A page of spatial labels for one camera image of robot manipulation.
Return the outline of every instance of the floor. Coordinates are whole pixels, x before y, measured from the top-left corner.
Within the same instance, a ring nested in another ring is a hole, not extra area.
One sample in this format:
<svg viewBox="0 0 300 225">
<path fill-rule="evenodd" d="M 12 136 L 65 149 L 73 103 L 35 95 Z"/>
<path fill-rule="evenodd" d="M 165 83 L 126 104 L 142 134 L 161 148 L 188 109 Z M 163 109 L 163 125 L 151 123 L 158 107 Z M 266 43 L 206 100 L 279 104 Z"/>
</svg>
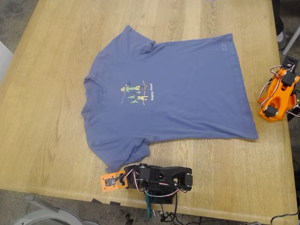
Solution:
<svg viewBox="0 0 300 225">
<path fill-rule="evenodd" d="M 18 42 L 23 34 L 26 24 L 34 10 L 38 0 L 0 0 L 0 41 L 12 52 L 17 48 Z M 297 0 L 283 0 L 281 5 L 281 16 L 285 24 L 285 32 L 290 36 L 300 24 L 300 2 Z M 300 38 L 298 38 L 290 49 L 289 56 L 300 60 Z M 290 139 L 293 159 L 300 162 L 300 119 L 294 118 L 289 122 Z M 35 209 L 34 206 L 23 200 L 24 194 L 12 191 L 0 190 L 0 225 L 11 225 L 19 217 Z M 157 219 L 146 218 L 146 211 L 122 206 L 106 205 L 93 202 L 81 202 L 40 196 L 56 207 L 67 209 L 79 216 L 82 220 L 91 220 L 101 225 L 125 224 L 125 215 L 129 213 L 134 219 L 134 224 L 158 225 Z M 178 219 L 186 224 L 188 222 L 199 222 L 199 217 L 178 214 Z M 207 225 L 239 225 L 242 222 L 216 220 L 206 222 Z"/>
</svg>

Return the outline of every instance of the orange bracket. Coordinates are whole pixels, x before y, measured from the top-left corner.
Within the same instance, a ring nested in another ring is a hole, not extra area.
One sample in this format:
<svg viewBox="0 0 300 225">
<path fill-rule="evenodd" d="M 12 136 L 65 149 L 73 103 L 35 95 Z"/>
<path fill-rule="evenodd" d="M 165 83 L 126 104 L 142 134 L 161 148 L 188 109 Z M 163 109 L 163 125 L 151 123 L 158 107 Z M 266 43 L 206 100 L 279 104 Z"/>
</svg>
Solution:
<svg viewBox="0 0 300 225">
<path fill-rule="evenodd" d="M 102 191 L 106 192 L 106 191 L 112 191 L 112 190 L 128 187 L 127 179 L 124 179 L 124 185 L 121 184 L 120 180 L 115 180 L 115 178 L 117 178 L 121 174 L 125 174 L 125 170 L 100 176 Z"/>
</svg>

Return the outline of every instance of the orange plastic part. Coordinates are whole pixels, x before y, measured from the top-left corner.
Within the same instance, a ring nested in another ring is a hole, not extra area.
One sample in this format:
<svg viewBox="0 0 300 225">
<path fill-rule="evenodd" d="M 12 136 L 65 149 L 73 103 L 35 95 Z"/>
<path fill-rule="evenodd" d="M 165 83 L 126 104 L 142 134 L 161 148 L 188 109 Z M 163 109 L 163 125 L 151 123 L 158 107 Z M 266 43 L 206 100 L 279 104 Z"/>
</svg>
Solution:
<svg viewBox="0 0 300 225">
<path fill-rule="evenodd" d="M 118 172 L 113 172 L 113 173 L 110 173 L 110 174 L 106 174 L 106 175 L 100 176 L 100 182 L 101 182 L 101 189 L 102 189 L 102 191 L 106 192 L 106 191 L 112 191 L 112 190 L 116 190 L 116 189 L 121 189 L 121 188 L 128 187 L 127 179 L 124 180 L 124 183 L 125 183 L 124 185 L 119 185 L 120 182 L 117 180 L 117 181 L 115 181 L 114 185 L 107 186 L 106 182 L 109 182 L 109 180 L 112 179 L 112 178 L 116 178 L 116 177 L 120 176 L 121 173 L 125 174 L 125 170 L 118 171 Z"/>
<path fill-rule="evenodd" d="M 296 95 L 291 95 L 295 84 L 299 81 L 300 77 L 296 76 L 295 80 L 293 81 L 291 87 L 283 86 L 283 83 L 281 82 L 281 78 L 285 75 L 286 70 L 285 69 L 279 69 L 277 71 L 277 75 L 280 76 L 274 76 L 272 78 L 272 81 L 270 85 L 268 86 L 266 93 L 263 97 L 260 97 L 258 102 L 262 103 L 265 99 L 269 98 L 261 107 L 260 111 L 258 112 L 258 115 L 263 117 L 269 122 L 274 122 L 277 120 L 283 120 L 284 114 L 286 111 L 292 109 L 296 105 Z M 277 114 L 273 117 L 266 117 L 263 113 L 266 108 L 271 105 L 277 109 Z"/>
</svg>

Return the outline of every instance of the pant leg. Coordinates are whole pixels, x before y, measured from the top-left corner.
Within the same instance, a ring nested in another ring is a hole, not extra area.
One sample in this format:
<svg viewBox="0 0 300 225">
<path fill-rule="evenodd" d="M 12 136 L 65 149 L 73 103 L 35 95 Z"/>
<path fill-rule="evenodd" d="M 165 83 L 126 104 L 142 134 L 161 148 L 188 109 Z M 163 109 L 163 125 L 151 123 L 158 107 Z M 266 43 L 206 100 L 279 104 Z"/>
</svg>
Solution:
<svg viewBox="0 0 300 225">
<path fill-rule="evenodd" d="M 276 27 L 276 35 L 280 34 L 283 31 L 283 22 L 280 18 L 280 0 L 272 0 L 273 4 L 273 13 Z"/>
</svg>

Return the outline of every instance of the chair leg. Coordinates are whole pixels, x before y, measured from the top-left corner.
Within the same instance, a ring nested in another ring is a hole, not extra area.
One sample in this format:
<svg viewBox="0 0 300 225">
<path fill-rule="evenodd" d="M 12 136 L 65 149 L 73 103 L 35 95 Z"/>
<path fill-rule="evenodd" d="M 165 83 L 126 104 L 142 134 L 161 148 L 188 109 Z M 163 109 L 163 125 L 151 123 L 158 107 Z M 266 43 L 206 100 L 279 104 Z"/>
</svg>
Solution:
<svg viewBox="0 0 300 225">
<path fill-rule="evenodd" d="M 296 30 L 296 32 L 292 36 L 290 42 L 287 44 L 287 46 L 285 47 L 284 51 L 282 52 L 283 55 L 287 54 L 287 52 L 290 50 L 291 46 L 294 44 L 295 40 L 297 39 L 297 37 L 299 35 L 300 35 L 300 26 L 298 27 L 298 29 Z"/>
</svg>

